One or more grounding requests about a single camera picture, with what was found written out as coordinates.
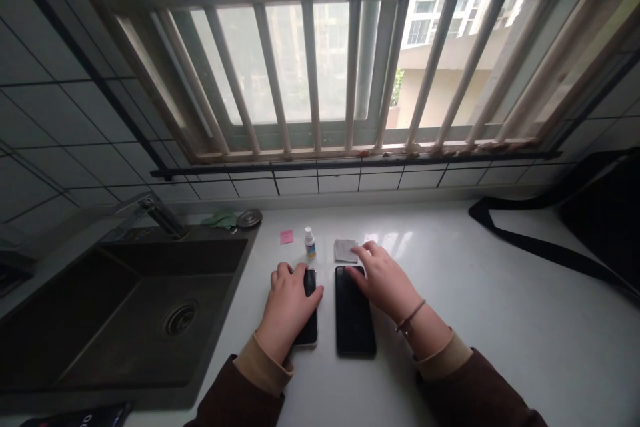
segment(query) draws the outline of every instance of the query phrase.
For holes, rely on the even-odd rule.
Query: sink drain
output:
[[[198,303],[187,300],[172,308],[165,316],[161,336],[165,339],[176,337],[185,332],[198,314]]]

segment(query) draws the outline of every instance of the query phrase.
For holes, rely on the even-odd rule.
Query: phone screen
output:
[[[309,297],[315,290],[315,270],[305,271],[305,294]],[[293,341],[295,346],[312,346],[318,342],[318,311],[313,311],[309,320]]]
[[[354,266],[362,274],[364,269]],[[376,352],[371,306],[344,267],[335,268],[335,325],[341,355],[370,356]]]

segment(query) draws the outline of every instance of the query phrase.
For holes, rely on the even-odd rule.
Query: bag strap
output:
[[[592,153],[578,163],[557,185],[542,195],[528,200],[504,200],[484,197],[469,209],[469,215],[513,246],[581,274],[607,282],[615,287],[629,290],[629,286],[618,275],[587,256],[545,240],[527,237],[496,227],[489,210],[537,210],[551,207],[576,193],[611,162],[623,155],[634,153],[636,150],[638,149]]]

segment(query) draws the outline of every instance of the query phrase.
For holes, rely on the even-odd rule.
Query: white countertop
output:
[[[467,214],[470,202],[264,212],[198,402],[231,353],[258,325],[278,262],[305,261],[313,228],[325,293],[319,339],[295,352],[279,426],[424,426],[430,417],[415,388],[405,341],[374,309],[378,353],[346,360],[335,352],[333,240],[376,240],[418,291],[480,350],[549,425],[631,426],[640,422],[640,310],[601,282],[497,239]],[[191,223],[200,217],[194,216]],[[498,226],[588,254],[550,211],[494,212]],[[281,230],[294,242],[281,246]],[[189,411],[133,411],[126,427],[180,427]],[[19,425],[28,416],[0,418]]]

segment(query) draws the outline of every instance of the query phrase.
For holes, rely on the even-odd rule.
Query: kitchen sink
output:
[[[0,411],[192,406],[256,233],[93,246],[1,320]]]

